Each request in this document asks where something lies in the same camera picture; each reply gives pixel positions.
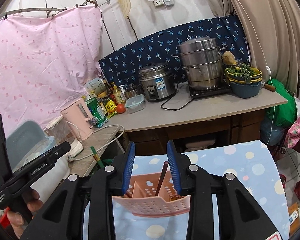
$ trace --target table top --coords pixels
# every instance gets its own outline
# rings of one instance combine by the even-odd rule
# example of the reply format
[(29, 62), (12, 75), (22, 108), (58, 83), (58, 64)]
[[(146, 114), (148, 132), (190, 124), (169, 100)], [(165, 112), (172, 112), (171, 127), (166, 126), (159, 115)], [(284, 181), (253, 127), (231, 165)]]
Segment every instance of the table top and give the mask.
[[(185, 154), (188, 155), (192, 164), (204, 168), (210, 174), (223, 176), (225, 173), (230, 172), (236, 175), (276, 226), (282, 240), (289, 239), (287, 200), (277, 167), (265, 144), (257, 140)], [(166, 160), (167, 155), (136, 156), (131, 179), (134, 175), (161, 172), (163, 163)], [(152, 181), (151, 178), (149, 177), (148, 181), (144, 181), (146, 186), (140, 184), (139, 188), (152, 193), (157, 188), (157, 181)], [(162, 185), (162, 190), (173, 192), (172, 180), (169, 180), (169, 177), (165, 180), (169, 182)], [(134, 190), (134, 185), (130, 184), (128, 194)], [(212, 195), (212, 202), (214, 239), (218, 240), (219, 221), (215, 195)], [(84, 212), (84, 240), (88, 239), (89, 206), (86, 207)], [(139, 217), (133, 215), (123, 205), (113, 201), (113, 215), (117, 239), (186, 239), (188, 212), (170, 217)]]
[[(165, 108), (178, 109), (191, 99), (187, 83), (182, 83), (179, 87), (178, 93), (164, 105)], [(242, 114), (282, 105), (288, 101), (277, 92), (262, 88), (259, 94), (252, 98), (243, 99), (234, 94), (225, 94), (194, 100), (178, 111), (161, 109), (160, 106), (163, 102), (146, 101), (143, 110), (133, 114), (129, 114), (127, 111), (117, 114), (110, 118), (109, 123), (120, 124), (126, 132), (132, 132)]]
[[(81, 153), (79, 153), (75, 158), (79, 159), (84, 156), (90, 155), (92, 153), (90, 147), (94, 146), (97, 150), (106, 143), (113, 140), (116, 133), (119, 131), (119, 127), (106, 127), (102, 129), (100, 132), (93, 133), (89, 138), (84, 140), (82, 143), (84, 149)], [(101, 157), (106, 148), (103, 148), (98, 152), (98, 156)], [(78, 174), (80, 177), (89, 175), (92, 168), (96, 165), (96, 161), (93, 156), (89, 156), (80, 161), (74, 161), (69, 163), (70, 174)]]

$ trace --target green can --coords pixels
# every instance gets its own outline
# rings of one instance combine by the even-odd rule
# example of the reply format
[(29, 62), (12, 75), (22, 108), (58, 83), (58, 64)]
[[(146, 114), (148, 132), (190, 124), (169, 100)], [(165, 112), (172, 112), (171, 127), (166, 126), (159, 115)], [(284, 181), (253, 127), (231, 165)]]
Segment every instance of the green can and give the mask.
[(91, 114), (95, 117), (95, 119), (91, 120), (93, 125), (96, 125), (97, 127), (101, 127), (107, 121), (107, 118), (101, 106), (99, 105), (97, 99), (91, 98), (87, 100), (86, 105), (89, 108)]

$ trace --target yellow packet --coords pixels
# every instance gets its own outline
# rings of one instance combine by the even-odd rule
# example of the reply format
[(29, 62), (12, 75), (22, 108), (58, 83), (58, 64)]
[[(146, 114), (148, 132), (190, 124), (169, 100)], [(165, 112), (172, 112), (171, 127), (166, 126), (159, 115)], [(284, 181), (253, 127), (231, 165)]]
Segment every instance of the yellow packet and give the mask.
[(108, 112), (108, 118), (112, 117), (113, 115), (116, 114), (116, 109), (117, 106), (115, 105), (115, 103), (110, 100), (107, 104), (106, 104), (106, 110)]

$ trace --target yellow bowl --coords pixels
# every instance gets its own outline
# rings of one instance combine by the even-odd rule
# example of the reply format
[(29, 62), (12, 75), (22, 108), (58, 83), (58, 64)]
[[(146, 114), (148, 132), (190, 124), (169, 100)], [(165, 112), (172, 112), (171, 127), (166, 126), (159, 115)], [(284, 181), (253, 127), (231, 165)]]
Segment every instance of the yellow bowl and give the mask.
[(241, 81), (241, 80), (236, 80), (236, 79), (232, 79), (230, 77), (227, 77), (229, 82), (233, 82), (233, 83), (238, 83), (238, 84), (252, 84), (252, 83), (257, 83), (262, 81), (262, 77), (258, 78), (258, 79), (251, 79), (250, 82), (246, 83), (245, 81)]
[[(241, 77), (239, 75), (230, 73), (230, 72), (227, 71), (228, 69), (229, 68), (225, 69), (225, 74), (226, 74), (227, 78), (231, 78), (231, 79), (236, 80), (236, 81), (243, 81), (245, 83), (244, 77)], [(258, 70), (257, 68), (254, 68), (254, 67), (252, 67), (251, 69), (255, 72), (255, 74), (253, 76), (250, 76), (251, 77), (251, 81), (254, 81), (256, 79), (259, 80), (259, 78), (262, 75), (262, 72), (260, 70)]]

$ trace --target white cable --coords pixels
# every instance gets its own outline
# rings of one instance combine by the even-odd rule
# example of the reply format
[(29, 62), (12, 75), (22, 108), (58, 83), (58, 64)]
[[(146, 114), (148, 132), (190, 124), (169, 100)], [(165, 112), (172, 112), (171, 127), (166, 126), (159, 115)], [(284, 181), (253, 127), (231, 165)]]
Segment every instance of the white cable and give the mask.
[(71, 122), (68, 122), (68, 121), (66, 121), (66, 122), (69, 123), (69, 124), (71, 124), (71, 125), (73, 125), (75, 128), (77, 128), (77, 131), (78, 131), (78, 134), (79, 134), (79, 138), (78, 138), (79, 142), (82, 142), (82, 137), (81, 137), (79, 128), (74, 123), (71, 123)]
[[(248, 19), (249, 19), (249, 21), (250, 21), (250, 23), (251, 23), (251, 26), (252, 26), (252, 28), (253, 28), (253, 31), (254, 31), (254, 33), (256, 34), (256, 38), (257, 38), (257, 41), (258, 41), (258, 43), (259, 43), (259, 46), (260, 46), (260, 49), (261, 49), (263, 58), (265, 59), (266, 67), (269, 67), (268, 64), (267, 64), (266, 56), (265, 56), (265, 54), (263, 53), (263, 49), (262, 49), (262, 47), (261, 47), (261, 44), (260, 44), (260, 41), (259, 41), (259, 38), (258, 38), (258, 35), (257, 35), (257, 32), (256, 32), (256, 29), (254, 28), (253, 23), (252, 23), (252, 21), (250, 20), (250, 17), (249, 17), (249, 15), (247, 14), (246, 10), (244, 9), (242, 3), (241, 3), (239, 0), (237, 0), (237, 1), (238, 1), (239, 4), (241, 5), (242, 9), (244, 10), (246, 16), (248, 17)], [(271, 122), (271, 130), (270, 130), (269, 140), (268, 140), (268, 142), (267, 142), (267, 144), (266, 144), (267, 146), (268, 146), (268, 143), (269, 143), (269, 141), (270, 141), (271, 134), (272, 134), (272, 126), (273, 126), (273, 120), (274, 120), (274, 111), (275, 111), (275, 106), (274, 106), (274, 109), (273, 109), (273, 117), (272, 117), (272, 122)]]
[(266, 146), (268, 146), (268, 143), (269, 143), (269, 141), (270, 141), (271, 134), (272, 134), (272, 126), (273, 126), (273, 120), (274, 120), (274, 111), (275, 111), (275, 106), (273, 107), (273, 117), (272, 117), (272, 122), (271, 122), (271, 130), (270, 130), (270, 135), (269, 135), (269, 139), (268, 139), (268, 142), (267, 142)]
[[(111, 124), (111, 125), (107, 125), (107, 126), (105, 126), (105, 127), (101, 127), (100, 129), (98, 129), (98, 130), (96, 130), (96, 131), (93, 132), (93, 133), (99, 132), (99, 131), (101, 131), (101, 130), (104, 129), (104, 128), (107, 128), (107, 127), (113, 127), (113, 126), (122, 127), (122, 132), (121, 132), (121, 134), (118, 135), (117, 137), (115, 137), (115, 138), (114, 138), (113, 140), (111, 140), (110, 142), (108, 142), (108, 143), (106, 143), (105, 145), (103, 145), (102, 147), (100, 147), (98, 150), (96, 150), (96, 152), (101, 151), (103, 148), (107, 147), (110, 143), (113, 143), (113, 142), (114, 142), (115, 140), (117, 140), (120, 136), (122, 136), (123, 133), (124, 133), (124, 127), (123, 127), (122, 125), (119, 125), (119, 124)], [(90, 156), (92, 156), (92, 155), (93, 155), (93, 153), (91, 153), (91, 154), (89, 154), (89, 155), (87, 155), (87, 156), (81, 157), (81, 158), (79, 158), (79, 159), (72, 158), (71, 156), (68, 155), (68, 161), (69, 161), (69, 162), (80, 161), (80, 160), (83, 160), (83, 159), (85, 159), (85, 158), (88, 158), (88, 157), (90, 157)]]

